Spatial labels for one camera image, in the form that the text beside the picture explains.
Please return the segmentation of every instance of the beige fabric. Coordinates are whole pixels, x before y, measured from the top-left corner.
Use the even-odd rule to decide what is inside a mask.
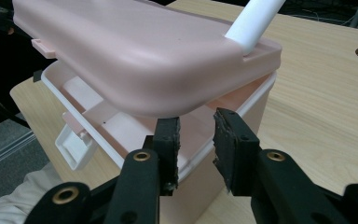
[[[23,223],[42,196],[61,183],[51,163],[26,175],[11,194],[0,198],[0,224]]]

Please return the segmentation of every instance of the wooden tabletop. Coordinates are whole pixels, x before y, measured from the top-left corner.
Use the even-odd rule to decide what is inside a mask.
[[[229,21],[241,12],[207,0],[170,7]],[[289,153],[312,181],[342,194],[358,183],[358,30],[278,15],[264,36],[281,43],[283,52],[258,133],[261,146]],[[26,80],[11,96],[64,181],[94,188],[119,173],[101,149],[84,170],[69,168],[54,145],[65,108],[43,83]],[[198,223],[255,222],[249,203],[223,190]]]

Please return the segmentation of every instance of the pink plastic box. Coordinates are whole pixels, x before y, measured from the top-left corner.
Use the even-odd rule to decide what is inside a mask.
[[[14,0],[14,21],[58,61],[42,80],[66,106],[56,145],[81,169],[99,145],[121,166],[153,134],[157,118],[181,116],[179,188],[161,214],[192,223],[224,186],[213,167],[213,113],[237,111],[256,133],[280,66],[281,46],[261,38],[242,56],[229,22],[143,0]]]

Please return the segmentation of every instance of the white tube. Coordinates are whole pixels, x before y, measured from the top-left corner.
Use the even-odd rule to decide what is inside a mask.
[[[243,55],[254,49],[261,35],[275,17],[285,0],[251,0],[226,33],[242,46]]]

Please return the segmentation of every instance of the storage box lid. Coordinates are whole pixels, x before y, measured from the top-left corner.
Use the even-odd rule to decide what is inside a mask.
[[[115,108],[180,116],[280,66],[260,39],[242,56],[229,24],[136,0],[14,0],[14,22]]]

